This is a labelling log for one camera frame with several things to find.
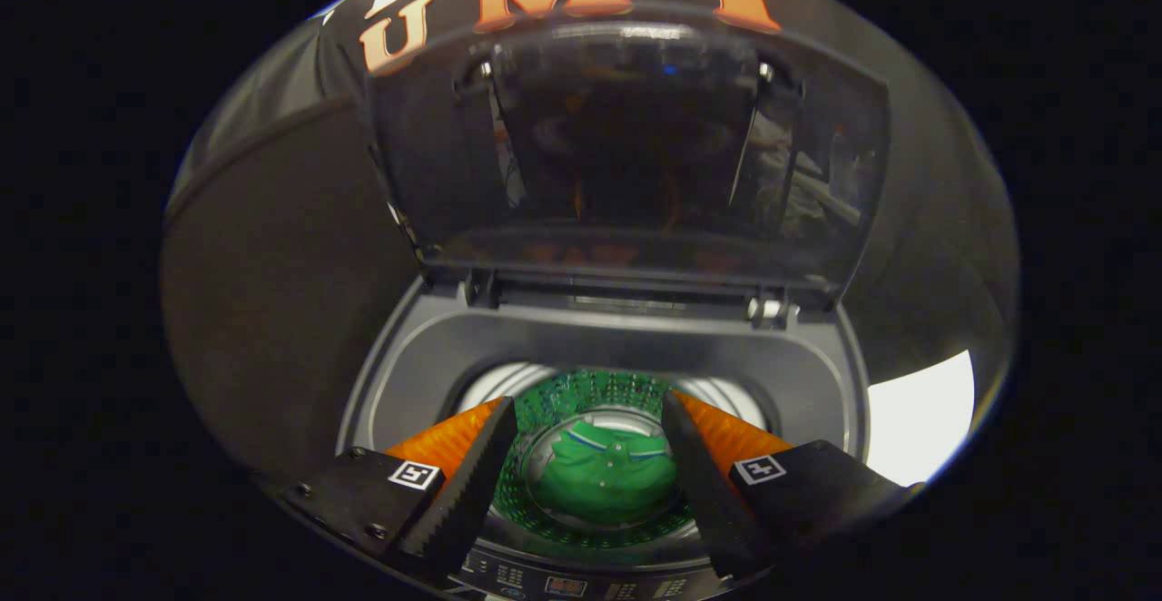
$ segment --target washing machine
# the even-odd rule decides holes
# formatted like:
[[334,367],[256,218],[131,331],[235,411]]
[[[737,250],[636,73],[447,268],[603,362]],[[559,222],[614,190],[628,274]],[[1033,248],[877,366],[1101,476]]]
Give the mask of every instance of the washing machine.
[[[191,402],[275,499],[514,400],[464,559],[390,574],[436,595],[705,599],[761,572],[716,571],[689,491],[587,520],[538,493],[554,445],[665,441],[676,391],[876,467],[899,444],[876,436],[947,396],[899,381],[956,360],[942,465],[1004,381],[1017,263],[967,113],[833,0],[339,0],[195,136],[163,312]],[[903,415],[875,409],[901,395]]]

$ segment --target black fabric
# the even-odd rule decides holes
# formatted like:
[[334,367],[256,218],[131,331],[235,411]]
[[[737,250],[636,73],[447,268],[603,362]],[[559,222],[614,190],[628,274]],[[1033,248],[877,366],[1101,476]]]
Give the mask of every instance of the black fabric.
[[417,273],[353,113],[275,122],[170,209],[162,310],[178,373],[227,452],[274,479],[333,457],[364,357]]

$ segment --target white surface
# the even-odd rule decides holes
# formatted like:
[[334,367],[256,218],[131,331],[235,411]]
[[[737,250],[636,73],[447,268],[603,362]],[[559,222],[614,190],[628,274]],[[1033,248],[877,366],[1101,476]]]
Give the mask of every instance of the white surface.
[[910,486],[928,480],[956,452],[973,420],[968,352],[868,388],[868,467]]

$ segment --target digital display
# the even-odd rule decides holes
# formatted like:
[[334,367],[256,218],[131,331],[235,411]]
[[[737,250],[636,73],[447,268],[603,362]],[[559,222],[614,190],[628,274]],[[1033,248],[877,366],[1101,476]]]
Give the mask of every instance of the digital display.
[[548,577],[548,581],[545,582],[545,592],[565,596],[581,596],[584,594],[586,585],[583,580]]

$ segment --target washing machine lid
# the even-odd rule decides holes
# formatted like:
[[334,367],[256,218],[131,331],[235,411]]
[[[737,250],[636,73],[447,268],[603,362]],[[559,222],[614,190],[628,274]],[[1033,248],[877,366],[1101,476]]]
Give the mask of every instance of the washing machine lid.
[[[428,83],[415,77],[365,80],[393,213],[421,266],[832,300],[851,281],[889,110],[887,87],[839,56],[784,35],[603,19],[511,33],[462,67],[450,95],[416,93]],[[451,127],[399,121],[446,117],[449,105]]]

